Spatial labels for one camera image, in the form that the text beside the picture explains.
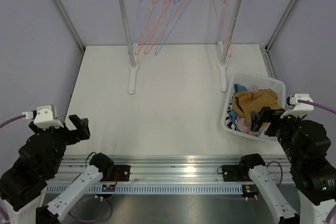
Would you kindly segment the light blue wire hanger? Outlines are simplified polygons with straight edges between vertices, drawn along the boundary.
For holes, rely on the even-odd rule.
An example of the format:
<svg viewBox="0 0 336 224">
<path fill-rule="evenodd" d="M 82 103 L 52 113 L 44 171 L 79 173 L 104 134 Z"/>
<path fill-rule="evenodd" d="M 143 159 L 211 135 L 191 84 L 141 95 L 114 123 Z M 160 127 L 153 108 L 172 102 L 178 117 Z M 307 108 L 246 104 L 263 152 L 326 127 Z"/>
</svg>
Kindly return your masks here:
<svg viewBox="0 0 336 224">
<path fill-rule="evenodd" d="M 135 21 L 133 24 L 133 28 L 131 31 L 131 41 L 128 43 L 128 53 L 134 53 L 135 54 L 135 49 L 140 43 L 140 41 L 143 38 L 143 33 L 146 31 L 147 23 L 145 22 L 144 25 L 140 24 L 140 14 L 142 11 L 142 5 L 144 3 L 144 0 L 138 0 L 138 7 L 136 10 L 135 14 Z"/>
</svg>

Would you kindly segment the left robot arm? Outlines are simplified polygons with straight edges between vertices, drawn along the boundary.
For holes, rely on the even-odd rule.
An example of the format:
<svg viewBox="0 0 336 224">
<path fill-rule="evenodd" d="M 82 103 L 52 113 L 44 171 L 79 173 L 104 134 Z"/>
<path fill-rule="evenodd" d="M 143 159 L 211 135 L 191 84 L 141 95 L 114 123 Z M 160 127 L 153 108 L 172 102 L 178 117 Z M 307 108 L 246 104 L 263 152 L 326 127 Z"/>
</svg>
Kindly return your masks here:
<svg viewBox="0 0 336 224">
<path fill-rule="evenodd" d="M 46 128 L 35 121 L 29 124 L 34 134 L 19 149 L 13 167 L 1 176 L 1 199 L 8 215 L 5 223 L 61 223 L 91 186 L 113 176 L 114 162 L 102 153 L 95 154 L 61 195 L 43 204 L 47 181 L 55 178 L 66 147 L 90 138 L 87 118 L 74 114 L 69 119 L 74 130 L 64 123 L 48 123 Z"/>
</svg>

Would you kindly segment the pink hanger of teal top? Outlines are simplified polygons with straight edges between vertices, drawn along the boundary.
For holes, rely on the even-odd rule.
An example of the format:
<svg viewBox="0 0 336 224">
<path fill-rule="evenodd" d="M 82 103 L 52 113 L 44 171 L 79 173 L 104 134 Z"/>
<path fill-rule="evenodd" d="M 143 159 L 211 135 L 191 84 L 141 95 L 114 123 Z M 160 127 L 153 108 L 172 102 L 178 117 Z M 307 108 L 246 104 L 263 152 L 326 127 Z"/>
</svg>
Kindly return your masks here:
<svg viewBox="0 0 336 224">
<path fill-rule="evenodd" d="M 151 0 L 151 8 L 138 38 L 135 52 L 148 54 L 155 47 L 157 55 L 182 17 L 190 0 Z"/>
</svg>

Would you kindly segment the black white striped tank top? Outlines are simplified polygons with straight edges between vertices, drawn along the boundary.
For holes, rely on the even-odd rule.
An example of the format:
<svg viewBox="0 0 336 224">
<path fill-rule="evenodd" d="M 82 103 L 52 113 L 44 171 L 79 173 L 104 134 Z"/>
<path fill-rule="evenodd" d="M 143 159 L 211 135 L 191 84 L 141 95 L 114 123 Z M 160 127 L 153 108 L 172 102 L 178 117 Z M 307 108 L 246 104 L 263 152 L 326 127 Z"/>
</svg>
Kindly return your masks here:
<svg viewBox="0 0 336 224">
<path fill-rule="evenodd" d="M 233 110 L 233 100 L 229 102 L 228 108 L 227 108 L 227 116 L 226 116 L 226 125 L 232 129 L 237 131 L 236 126 L 236 119 L 238 118 L 237 113 Z"/>
</svg>

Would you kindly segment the pink hanger of brown top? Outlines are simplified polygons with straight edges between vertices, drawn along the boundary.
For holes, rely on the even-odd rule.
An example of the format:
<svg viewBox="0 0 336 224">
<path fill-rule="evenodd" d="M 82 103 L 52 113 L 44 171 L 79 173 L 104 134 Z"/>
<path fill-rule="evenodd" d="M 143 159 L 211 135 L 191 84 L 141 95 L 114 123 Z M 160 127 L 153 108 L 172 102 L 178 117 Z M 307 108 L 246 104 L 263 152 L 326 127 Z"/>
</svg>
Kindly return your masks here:
<svg viewBox="0 0 336 224">
<path fill-rule="evenodd" d="M 219 31 L 220 31 L 220 36 L 222 39 L 222 43 L 224 44 L 225 42 L 228 43 L 227 49 L 224 49 L 224 52 L 227 53 L 227 57 L 231 58 L 232 53 L 231 53 L 231 42 L 229 42 L 229 23 L 228 23 L 228 13 L 227 13 L 227 2 L 228 0 L 212 0 L 213 8 L 215 11 L 216 15 L 216 20 L 219 26 Z M 223 8 L 223 13 L 220 14 L 219 10 L 217 8 L 217 3 L 220 3 L 222 8 Z"/>
</svg>

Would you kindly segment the pink hanger of striped top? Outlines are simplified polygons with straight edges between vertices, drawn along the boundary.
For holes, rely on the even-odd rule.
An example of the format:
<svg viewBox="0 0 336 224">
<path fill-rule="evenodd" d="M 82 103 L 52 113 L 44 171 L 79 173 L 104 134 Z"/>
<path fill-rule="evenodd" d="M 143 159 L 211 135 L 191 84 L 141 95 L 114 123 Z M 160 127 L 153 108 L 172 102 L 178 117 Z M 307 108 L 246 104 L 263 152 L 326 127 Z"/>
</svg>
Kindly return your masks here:
<svg viewBox="0 0 336 224">
<path fill-rule="evenodd" d="M 158 28 L 158 26 L 161 22 L 161 19 L 163 18 L 165 12 L 167 11 L 168 7 L 171 5 L 171 2 L 172 2 L 172 0 L 151 0 L 151 1 L 152 1 L 151 8 L 150 8 L 150 11 L 149 11 L 148 16 L 146 18 L 146 22 L 148 22 L 147 27 L 146 27 L 146 31 L 143 33 L 143 38 L 135 49 L 135 54 L 137 56 L 140 54 L 140 52 L 142 51 L 143 48 L 145 48 L 144 51 L 147 50 L 148 46 L 150 45 L 150 43 L 154 39 L 154 35 L 155 35 L 156 30 L 157 30 L 157 28 Z M 150 28 L 149 24 L 150 24 L 151 18 L 153 16 L 154 11 L 155 11 L 158 4 L 163 4 L 163 6 L 161 7 L 159 16 L 158 16 L 155 24 L 153 25 L 151 30 L 149 30 L 149 28 Z"/>
</svg>

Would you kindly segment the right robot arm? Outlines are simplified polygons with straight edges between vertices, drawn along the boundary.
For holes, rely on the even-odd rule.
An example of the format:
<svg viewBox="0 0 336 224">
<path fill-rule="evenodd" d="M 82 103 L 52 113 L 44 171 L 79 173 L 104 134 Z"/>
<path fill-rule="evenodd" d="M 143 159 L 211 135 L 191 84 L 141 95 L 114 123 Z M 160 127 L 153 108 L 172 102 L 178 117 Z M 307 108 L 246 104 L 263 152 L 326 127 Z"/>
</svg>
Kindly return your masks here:
<svg viewBox="0 0 336 224">
<path fill-rule="evenodd" d="M 265 135 L 277 138 L 290 163 L 300 211 L 296 212 L 286 201 L 259 154 L 240 159 L 239 176 L 251 179 L 257 186 L 274 223 L 334 223 L 335 168 L 326 159 L 331 141 L 324 126 L 305 120 L 302 115 L 270 107 L 251 113 L 253 131 L 258 131 L 265 123 L 269 125 Z"/>
</svg>

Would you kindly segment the pink mauve tank top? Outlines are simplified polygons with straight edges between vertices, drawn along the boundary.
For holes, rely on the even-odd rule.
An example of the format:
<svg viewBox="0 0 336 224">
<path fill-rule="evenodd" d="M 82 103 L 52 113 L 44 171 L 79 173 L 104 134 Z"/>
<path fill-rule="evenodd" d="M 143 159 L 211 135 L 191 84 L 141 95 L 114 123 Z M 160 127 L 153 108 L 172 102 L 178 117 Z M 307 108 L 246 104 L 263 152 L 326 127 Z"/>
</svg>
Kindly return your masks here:
<svg viewBox="0 0 336 224">
<path fill-rule="evenodd" d="M 259 89 L 257 88 L 256 85 L 251 85 L 251 86 L 247 89 L 247 91 L 249 91 L 249 92 L 256 92 L 256 91 L 258 91 L 258 90 L 259 90 Z M 235 122 L 236 122 L 236 126 L 237 126 L 237 131 L 240 131 L 240 132 L 245 133 L 245 134 L 253 135 L 253 136 L 257 136 L 257 135 L 259 135 L 259 132 L 252 132 L 252 131 L 251 131 L 250 126 L 248 126 L 248 125 L 246 124 L 246 120 L 245 120 L 245 118 L 240 118 L 240 117 L 238 116 L 238 118 L 236 119 Z"/>
</svg>

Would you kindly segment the teal blue tank top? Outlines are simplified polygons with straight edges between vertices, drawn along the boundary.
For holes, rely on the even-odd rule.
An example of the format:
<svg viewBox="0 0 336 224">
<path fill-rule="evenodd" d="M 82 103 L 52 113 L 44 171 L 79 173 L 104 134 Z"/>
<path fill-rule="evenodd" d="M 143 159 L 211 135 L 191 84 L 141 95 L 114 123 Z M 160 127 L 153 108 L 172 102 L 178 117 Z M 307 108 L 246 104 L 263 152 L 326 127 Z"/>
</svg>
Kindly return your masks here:
<svg viewBox="0 0 336 224">
<path fill-rule="evenodd" d="M 235 83 L 233 88 L 234 88 L 234 94 L 238 92 L 247 91 L 247 88 L 245 86 L 238 84 L 238 83 Z M 228 111 L 229 119 L 231 120 L 232 123 L 235 123 L 235 120 L 238 118 L 238 115 L 233 109 L 233 100 L 230 101 L 227 111 Z"/>
</svg>

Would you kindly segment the blue hanger of pink top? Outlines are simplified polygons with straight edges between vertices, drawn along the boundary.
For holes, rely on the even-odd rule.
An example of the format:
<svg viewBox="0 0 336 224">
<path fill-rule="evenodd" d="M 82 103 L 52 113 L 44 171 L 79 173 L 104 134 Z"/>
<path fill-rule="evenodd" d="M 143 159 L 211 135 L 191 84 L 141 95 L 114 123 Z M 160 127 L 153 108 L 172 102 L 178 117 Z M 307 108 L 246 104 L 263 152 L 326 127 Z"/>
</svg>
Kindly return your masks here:
<svg viewBox="0 0 336 224">
<path fill-rule="evenodd" d="M 164 4 L 168 4 L 169 15 L 165 26 L 162 29 L 162 32 L 158 35 L 157 40 L 155 41 L 156 49 L 154 54 L 158 55 L 162 47 L 165 45 L 167 39 L 172 33 L 173 29 L 183 16 L 186 8 L 188 7 L 191 0 L 168 0 Z"/>
</svg>

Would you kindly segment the mustard brown tank top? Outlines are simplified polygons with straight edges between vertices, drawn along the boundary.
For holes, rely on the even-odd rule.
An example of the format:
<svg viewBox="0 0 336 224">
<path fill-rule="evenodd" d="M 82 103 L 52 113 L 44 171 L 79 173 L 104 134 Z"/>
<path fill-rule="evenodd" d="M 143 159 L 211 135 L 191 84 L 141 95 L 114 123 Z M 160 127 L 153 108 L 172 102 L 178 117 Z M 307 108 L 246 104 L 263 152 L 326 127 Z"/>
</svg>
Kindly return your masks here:
<svg viewBox="0 0 336 224">
<path fill-rule="evenodd" d="M 283 110 L 283 107 L 278 104 L 278 94 L 272 89 L 262 89 L 257 92 L 241 91 L 233 96 L 232 108 L 239 118 L 245 118 L 248 126 L 251 126 L 250 113 L 259 113 L 263 107 Z"/>
</svg>

